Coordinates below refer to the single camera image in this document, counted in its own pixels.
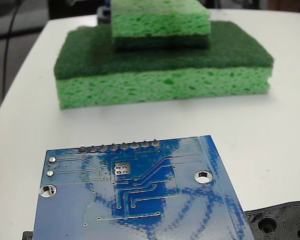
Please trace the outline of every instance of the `floor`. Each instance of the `floor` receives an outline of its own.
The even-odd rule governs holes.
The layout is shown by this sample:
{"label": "floor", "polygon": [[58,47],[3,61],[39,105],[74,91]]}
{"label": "floor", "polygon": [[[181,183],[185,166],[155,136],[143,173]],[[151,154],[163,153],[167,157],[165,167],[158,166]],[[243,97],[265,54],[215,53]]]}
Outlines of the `floor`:
{"label": "floor", "polygon": [[[265,9],[267,0],[261,1],[261,8]],[[222,8],[225,9],[240,9],[241,0],[221,0]],[[0,34],[8,31],[12,12],[8,15],[0,17]],[[43,27],[49,20],[47,0],[25,0],[18,11],[14,22],[14,31]],[[7,58],[6,72],[6,90],[8,91],[15,76],[17,75],[22,63],[26,59],[29,51],[36,42],[40,33],[28,34],[18,37],[13,37],[10,40]],[[0,104],[2,102],[2,85],[3,85],[3,61],[5,52],[6,40],[0,40]]]}

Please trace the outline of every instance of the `green sponge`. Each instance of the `green sponge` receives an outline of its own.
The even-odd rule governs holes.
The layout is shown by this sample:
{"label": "green sponge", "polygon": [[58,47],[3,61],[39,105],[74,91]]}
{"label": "green sponge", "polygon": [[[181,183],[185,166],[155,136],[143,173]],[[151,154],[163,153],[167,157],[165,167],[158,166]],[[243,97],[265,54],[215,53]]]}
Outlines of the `green sponge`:
{"label": "green sponge", "polygon": [[211,22],[209,49],[115,52],[111,26],[68,34],[54,73],[60,107],[264,94],[273,58],[231,22]]}
{"label": "green sponge", "polygon": [[206,47],[209,17],[197,0],[112,0],[113,43],[120,50]]}

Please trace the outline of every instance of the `black plastic part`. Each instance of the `black plastic part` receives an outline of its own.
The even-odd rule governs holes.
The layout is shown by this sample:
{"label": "black plastic part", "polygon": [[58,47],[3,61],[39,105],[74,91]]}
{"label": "black plastic part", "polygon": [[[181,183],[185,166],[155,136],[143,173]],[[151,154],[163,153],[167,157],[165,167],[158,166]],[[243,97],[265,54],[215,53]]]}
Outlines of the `black plastic part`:
{"label": "black plastic part", "polygon": [[[300,240],[300,201],[244,212],[255,240]],[[25,231],[22,240],[32,240]]]}
{"label": "black plastic part", "polygon": [[33,235],[33,231],[25,231],[22,235],[22,240],[32,240]]}

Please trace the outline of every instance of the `circuit board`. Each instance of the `circuit board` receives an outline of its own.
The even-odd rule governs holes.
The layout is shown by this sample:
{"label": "circuit board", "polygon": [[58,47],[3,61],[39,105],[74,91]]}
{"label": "circuit board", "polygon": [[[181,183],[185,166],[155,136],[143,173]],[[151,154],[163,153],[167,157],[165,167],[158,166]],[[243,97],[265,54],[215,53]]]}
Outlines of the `circuit board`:
{"label": "circuit board", "polygon": [[253,240],[210,136],[48,150],[33,240]]}

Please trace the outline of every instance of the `dark green scouring pad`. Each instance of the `dark green scouring pad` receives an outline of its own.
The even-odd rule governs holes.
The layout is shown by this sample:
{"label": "dark green scouring pad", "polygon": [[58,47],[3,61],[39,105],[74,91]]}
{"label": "dark green scouring pad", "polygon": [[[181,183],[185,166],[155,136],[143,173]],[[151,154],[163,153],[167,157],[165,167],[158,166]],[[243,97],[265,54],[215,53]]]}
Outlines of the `dark green scouring pad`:
{"label": "dark green scouring pad", "polygon": [[265,94],[274,60],[231,22],[211,22],[209,49],[116,52],[111,26],[68,34],[54,73],[60,107]]}
{"label": "dark green scouring pad", "polygon": [[112,0],[118,50],[207,46],[210,12],[197,0]]}

